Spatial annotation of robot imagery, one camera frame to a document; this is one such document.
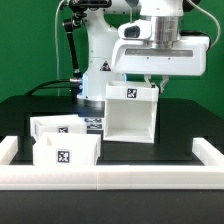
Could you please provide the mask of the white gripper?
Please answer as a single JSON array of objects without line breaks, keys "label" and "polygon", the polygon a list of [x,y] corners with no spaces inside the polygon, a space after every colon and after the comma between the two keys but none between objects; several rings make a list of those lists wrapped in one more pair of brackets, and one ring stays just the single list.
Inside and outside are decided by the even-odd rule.
[{"label": "white gripper", "polygon": [[165,49],[151,48],[143,40],[119,39],[113,49],[111,69],[117,73],[142,74],[150,88],[151,75],[164,75],[159,84],[162,94],[169,76],[201,76],[205,72],[209,44],[207,36],[182,36]]}]

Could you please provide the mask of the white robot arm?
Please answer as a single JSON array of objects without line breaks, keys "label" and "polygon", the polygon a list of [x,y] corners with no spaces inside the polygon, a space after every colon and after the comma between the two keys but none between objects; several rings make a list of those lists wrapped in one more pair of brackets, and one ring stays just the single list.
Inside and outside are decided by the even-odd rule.
[{"label": "white robot arm", "polygon": [[217,44],[200,31],[181,28],[184,14],[201,0],[68,0],[72,25],[87,28],[89,65],[82,77],[80,100],[105,99],[106,84],[126,74],[162,77],[200,76],[206,53]]}]

